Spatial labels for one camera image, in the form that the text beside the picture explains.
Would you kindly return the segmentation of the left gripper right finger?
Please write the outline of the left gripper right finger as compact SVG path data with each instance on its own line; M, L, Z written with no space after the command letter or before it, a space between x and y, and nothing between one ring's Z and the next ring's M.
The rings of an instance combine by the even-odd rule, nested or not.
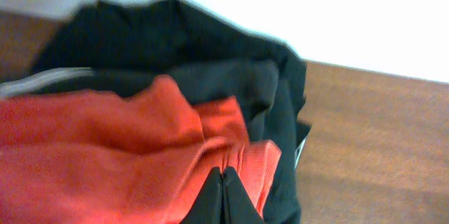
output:
M222 223L264 224L236 170L230 166L222 174L222 196Z

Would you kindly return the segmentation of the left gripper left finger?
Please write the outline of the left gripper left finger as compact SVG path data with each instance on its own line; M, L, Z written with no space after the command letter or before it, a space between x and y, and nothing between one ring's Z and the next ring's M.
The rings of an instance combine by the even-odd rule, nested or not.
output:
M222 213L222 174L210 170L188 214L180 224L220 224Z

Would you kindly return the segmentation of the red orange t-shirt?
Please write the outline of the red orange t-shirt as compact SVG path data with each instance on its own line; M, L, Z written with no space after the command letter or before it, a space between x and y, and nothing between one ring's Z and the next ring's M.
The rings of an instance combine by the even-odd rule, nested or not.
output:
M208 174L233 171L262 217L281 157L251 142L235 97L190 105L158 76L105 91L1 101L2 223L180 223Z

